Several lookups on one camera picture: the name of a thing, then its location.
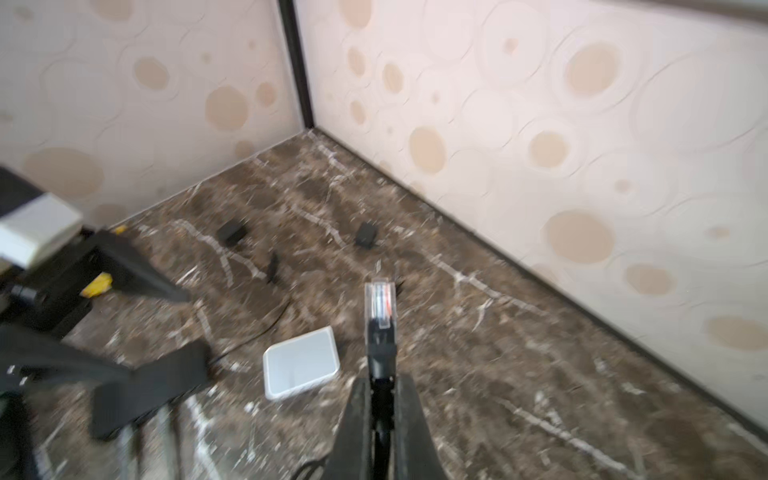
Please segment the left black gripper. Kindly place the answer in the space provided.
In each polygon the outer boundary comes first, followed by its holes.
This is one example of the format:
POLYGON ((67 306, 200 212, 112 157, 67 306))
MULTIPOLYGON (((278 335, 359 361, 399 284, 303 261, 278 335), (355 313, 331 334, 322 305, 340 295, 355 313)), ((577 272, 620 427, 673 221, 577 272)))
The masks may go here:
POLYGON ((62 250, 23 270, 1 274, 1 321, 52 336, 67 335, 91 310, 81 291, 99 274, 126 294, 186 303, 191 294, 159 272, 122 235, 84 230, 62 250))

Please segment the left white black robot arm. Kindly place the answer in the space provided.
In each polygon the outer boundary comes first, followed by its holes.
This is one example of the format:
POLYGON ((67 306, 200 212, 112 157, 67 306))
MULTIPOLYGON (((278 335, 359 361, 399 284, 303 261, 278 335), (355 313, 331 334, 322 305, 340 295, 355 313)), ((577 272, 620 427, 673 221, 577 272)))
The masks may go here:
POLYGON ((80 212, 1 170, 1 476, 35 479, 25 391, 93 382, 90 432, 108 440, 210 381, 207 344, 193 341, 132 368, 63 343, 91 310, 84 289, 106 273, 130 295, 187 302, 125 237, 92 230, 80 212))

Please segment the small black power adapter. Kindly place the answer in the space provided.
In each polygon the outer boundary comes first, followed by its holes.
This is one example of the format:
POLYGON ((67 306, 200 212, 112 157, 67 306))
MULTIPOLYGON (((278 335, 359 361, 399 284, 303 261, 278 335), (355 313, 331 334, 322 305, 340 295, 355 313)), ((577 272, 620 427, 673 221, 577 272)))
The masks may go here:
POLYGON ((248 228, 244 221, 230 220, 217 230, 216 238, 221 245, 231 248, 243 240, 247 234, 248 228))
POLYGON ((378 227, 375 223, 363 222, 356 231, 354 243, 358 247, 370 250, 376 244, 377 235, 378 227))

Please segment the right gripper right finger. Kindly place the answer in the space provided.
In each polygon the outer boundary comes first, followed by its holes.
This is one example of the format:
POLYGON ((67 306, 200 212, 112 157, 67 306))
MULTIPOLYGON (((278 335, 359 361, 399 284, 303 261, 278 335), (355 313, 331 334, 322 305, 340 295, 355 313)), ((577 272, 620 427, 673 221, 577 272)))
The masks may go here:
POLYGON ((413 378, 395 377, 392 400, 394 479, 446 480, 413 378))

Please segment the white network switch box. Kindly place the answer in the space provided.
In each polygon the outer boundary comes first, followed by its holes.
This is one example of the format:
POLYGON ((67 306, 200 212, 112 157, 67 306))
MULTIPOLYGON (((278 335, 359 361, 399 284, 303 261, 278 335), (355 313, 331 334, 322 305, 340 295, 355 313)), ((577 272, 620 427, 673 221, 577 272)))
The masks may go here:
POLYGON ((262 360, 265 396, 270 401, 328 383, 341 369, 330 326, 274 344, 264 352, 262 360))

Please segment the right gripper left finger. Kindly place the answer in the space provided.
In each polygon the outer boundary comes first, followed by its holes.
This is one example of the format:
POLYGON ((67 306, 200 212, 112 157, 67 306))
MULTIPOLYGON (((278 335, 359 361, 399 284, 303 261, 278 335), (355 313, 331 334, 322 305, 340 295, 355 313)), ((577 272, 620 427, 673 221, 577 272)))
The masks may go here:
POLYGON ((367 377, 354 380, 323 469, 322 480, 365 480, 372 465, 371 391, 367 377))

